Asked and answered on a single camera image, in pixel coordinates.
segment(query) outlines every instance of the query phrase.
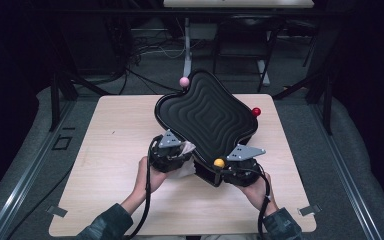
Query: gray carpet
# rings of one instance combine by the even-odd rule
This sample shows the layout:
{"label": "gray carpet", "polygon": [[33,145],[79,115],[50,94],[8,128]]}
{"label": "gray carpet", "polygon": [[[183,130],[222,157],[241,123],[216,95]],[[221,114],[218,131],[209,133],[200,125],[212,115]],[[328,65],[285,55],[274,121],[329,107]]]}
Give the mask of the gray carpet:
{"label": "gray carpet", "polygon": [[[211,43],[203,44],[201,42],[196,45],[193,51],[193,68],[211,69],[210,49]],[[306,74],[306,68],[301,65],[307,49],[308,46],[302,44],[301,41],[278,41],[268,71],[272,84],[270,87],[263,88],[262,93],[273,95],[283,90],[283,86],[291,85],[302,79]],[[169,58],[164,53],[144,54],[139,65],[132,64],[130,68],[161,84],[179,88],[178,79],[183,72],[183,56]],[[218,76],[232,93],[256,93],[258,86],[256,76],[238,77],[231,74]],[[145,81],[133,74],[130,74],[127,79],[122,94],[165,94],[170,92],[159,86],[145,84]],[[100,87],[111,93],[118,93],[124,81],[123,78],[102,84]],[[7,234],[69,171],[76,158],[98,100],[96,94],[88,89],[82,86],[77,86],[77,89],[81,97],[74,104],[72,111],[56,134],[66,137],[65,140],[71,139],[70,143],[65,150],[50,149],[48,151],[40,173],[18,209]],[[333,164],[332,152],[317,127],[318,119],[314,118],[311,107],[303,100],[305,93],[306,90],[302,89],[284,100],[275,102],[310,204],[319,204],[323,209],[316,215],[316,231],[306,233],[305,237],[308,239],[366,239],[363,228],[338,177]],[[51,120],[49,89],[38,94],[38,98],[40,109],[35,123],[0,184],[0,212],[21,175],[34,161],[38,149],[48,136],[47,130]],[[384,195],[376,179],[371,175],[370,161],[358,131],[349,119],[346,110],[336,101],[333,105],[332,128],[333,138],[361,191],[373,216],[373,221],[384,238]],[[66,143],[60,140],[58,144],[55,146],[52,144],[52,146],[64,148],[67,146]],[[50,205],[58,205],[66,180],[67,178],[42,204],[34,209],[11,239],[54,239],[48,234],[52,216],[46,212],[46,209]]]}

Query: wooden table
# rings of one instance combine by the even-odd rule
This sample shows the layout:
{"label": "wooden table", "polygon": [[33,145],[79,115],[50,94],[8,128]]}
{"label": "wooden table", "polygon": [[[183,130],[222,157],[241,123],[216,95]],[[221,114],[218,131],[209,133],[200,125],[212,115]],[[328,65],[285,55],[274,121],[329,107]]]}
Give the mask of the wooden table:
{"label": "wooden table", "polygon": [[[304,232],[314,231],[312,215],[297,209],[309,206],[273,100],[268,95],[235,95],[250,108],[259,107],[259,128],[248,146],[264,148],[256,157],[271,174],[279,206],[288,209]],[[161,96],[105,96],[96,107],[59,207],[52,236],[73,236],[101,212],[131,192],[138,161],[153,137],[164,133],[154,117]],[[133,214],[139,223],[144,204]],[[148,218],[138,235],[201,235],[257,233],[258,211],[239,189],[222,183],[215,188],[196,175],[167,179],[152,194]]]}
{"label": "wooden table", "polygon": [[164,7],[312,8],[312,0],[164,0]]}

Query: wavy tray surface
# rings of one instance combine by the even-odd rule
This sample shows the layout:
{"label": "wavy tray surface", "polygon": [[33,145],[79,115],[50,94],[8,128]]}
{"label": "wavy tray surface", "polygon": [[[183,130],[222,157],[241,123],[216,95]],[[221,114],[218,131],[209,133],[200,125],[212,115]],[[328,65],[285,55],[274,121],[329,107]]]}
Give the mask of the wavy tray surface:
{"label": "wavy tray surface", "polygon": [[227,156],[258,128],[251,110],[230,94],[218,79],[196,71],[180,94],[163,96],[155,106],[155,117],[165,129],[196,145],[195,154],[208,165]]}

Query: person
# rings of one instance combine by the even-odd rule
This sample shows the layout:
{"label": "person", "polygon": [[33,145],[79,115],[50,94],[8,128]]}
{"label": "person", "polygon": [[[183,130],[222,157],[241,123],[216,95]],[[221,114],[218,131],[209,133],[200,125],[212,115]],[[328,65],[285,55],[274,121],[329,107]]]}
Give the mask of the person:
{"label": "person", "polygon": [[[105,212],[97,216],[93,222],[84,228],[76,239],[121,239],[125,232],[133,225],[131,215],[145,201],[146,198],[146,172],[147,157],[143,157],[139,161],[138,173],[136,176],[135,186],[131,194],[122,202],[116,203]],[[152,166],[150,169],[150,185],[151,193],[155,192],[169,173],[162,173],[155,170]],[[271,186],[271,178],[265,173]],[[250,203],[260,210],[263,204],[263,198],[266,193],[266,184],[263,178],[259,178],[255,183],[248,187],[238,187],[250,201]],[[292,218],[285,208],[279,209],[273,195],[273,189],[270,189],[270,202],[264,213],[263,224],[267,229],[268,235],[272,240],[295,240],[302,239],[300,226]]]}

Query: black metal frame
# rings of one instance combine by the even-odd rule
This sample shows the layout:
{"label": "black metal frame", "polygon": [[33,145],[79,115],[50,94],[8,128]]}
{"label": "black metal frame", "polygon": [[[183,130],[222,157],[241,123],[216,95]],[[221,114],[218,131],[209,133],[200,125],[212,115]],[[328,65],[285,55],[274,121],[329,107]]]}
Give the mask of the black metal frame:
{"label": "black metal frame", "polygon": [[111,95],[105,90],[93,85],[86,79],[68,72],[56,72],[51,81],[51,103],[52,103],[52,124],[49,131],[53,131],[60,122],[60,102],[59,102],[59,91],[68,101],[76,101],[79,94],[73,86],[72,81],[83,85],[92,92],[100,96]]}
{"label": "black metal frame", "polygon": [[[247,26],[244,26],[240,24],[240,21],[243,20],[264,20],[265,24],[257,24],[259,26],[250,26],[247,28]],[[231,57],[231,58],[252,58],[256,59],[257,61],[262,60],[264,61],[264,69],[262,72],[258,72],[260,75],[260,83],[258,84],[257,92],[261,91],[261,88],[263,86],[264,77],[267,74],[267,69],[270,64],[271,55],[274,49],[274,46],[276,44],[277,36],[279,32],[284,28],[285,21],[282,17],[279,17],[277,15],[263,15],[263,14],[257,14],[257,15],[233,15],[230,16],[223,21],[221,21],[217,26],[217,33],[215,37],[215,43],[214,43],[214,49],[213,49],[213,74],[216,74],[216,65],[217,60],[219,57]],[[246,54],[246,53],[237,53],[237,54],[223,54],[221,50],[221,46],[223,42],[235,42],[230,40],[232,37],[236,34],[242,35],[252,33],[252,37],[255,41],[255,39],[258,39],[259,48],[265,48],[264,54]],[[247,40],[243,40],[241,38],[241,41],[239,42],[239,45],[243,46],[243,43],[247,43]]]}
{"label": "black metal frame", "polygon": [[[334,11],[325,11],[321,9],[251,9],[251,8],[162,8],[162,9],[100,9],[100,10],[87,10],[87,9],[28,9],[28,11],[32,11],[35,14],[43,14],[43,15],[63,15],[63,14],[81,14],[81,15],[106,15],[106,16],[123,16],[123,17],[179,17],[179,18],[193,18],[193,17],[211,17],[211,18],[224,18],[227,16],[235,15],[235,14],[250,14],[250,15],[278,15],[282,17],[297,17],[297,16],[305,16],[307,18],[332,18],[332,19],[340,19],[344,16],[349,16],[353,12],[353,10],[344,11],[344,12],[334,12]],[[282,93],[274,96],[274,99],[282,99],[283,97],[291,94],[297,89],[301,88],[304,85],[312,83],[312,85],[320,84],[325,87],[312,87],[312,91],[309,92],[306,99],[309,103],[315,103],[318,101],[323,91],[325,92],[324,99],[324,114],[323,114],[323,122],[324,126],[329,134],[331,134],[330,130],[330,110],[331,110],[331,102],[332,102],[332,84],[334,78],[329,76],[329,74],[321,74],[326,73],[331,69],[331,64],[324,64],[322,69],[317,71],[315,74],[306,77],[301,80],[293,87],[285,90]],[[101,90],[100,88],[90,84],[86,80],[82,78],[76,79],[80,84],[85,85],[92,91],[100,94],[106,95],[107,92]],[[59,104],[56,103],[56,97],[58,96],[55,91],[61,86],[61,81],[58,80],[58,77],[54,78],[54,82],[52,83],[52,87],[54,89],[53,96],[53,123],[51,129],[55,127],[55,125],[59,121]],[[77,98],[75,94],[72,93],[72,90],[67,87],[63,91],[64,97],[73,99]]]}

